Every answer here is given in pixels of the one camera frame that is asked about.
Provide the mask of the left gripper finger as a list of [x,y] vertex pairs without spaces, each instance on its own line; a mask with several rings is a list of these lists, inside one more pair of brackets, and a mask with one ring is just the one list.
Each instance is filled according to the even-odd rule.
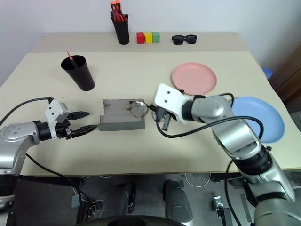
[[85,112],[85,111],[71,112],[68,115],[68,120],[78,120],[78,119],[84,118],[88,115],[89,115],[89,112]]
[[72,130],[71,129],[71,138],[80,137],[86,135],[97,128],[97,125],[87,125],[84,127],[80,127],[79,129]]

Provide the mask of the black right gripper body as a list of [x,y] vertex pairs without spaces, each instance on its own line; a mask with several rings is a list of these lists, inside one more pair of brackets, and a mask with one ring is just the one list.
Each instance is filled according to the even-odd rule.
[[164,109],[163,107],[156,106],[154,108],[154,121],[155,122],[158,122],[158,123],[164,122],[165,123],[165,122],[169,122],[171,119],[176,120],[176,116],[172,112]]

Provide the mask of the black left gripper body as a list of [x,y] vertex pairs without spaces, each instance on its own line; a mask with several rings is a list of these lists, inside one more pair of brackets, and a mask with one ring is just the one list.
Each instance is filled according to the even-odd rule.
[[55,131],[58,139],[65,138],[71,139],[71,129],[69,120],[71,119],[71,113],[62,121],[58,122],[55,126]]

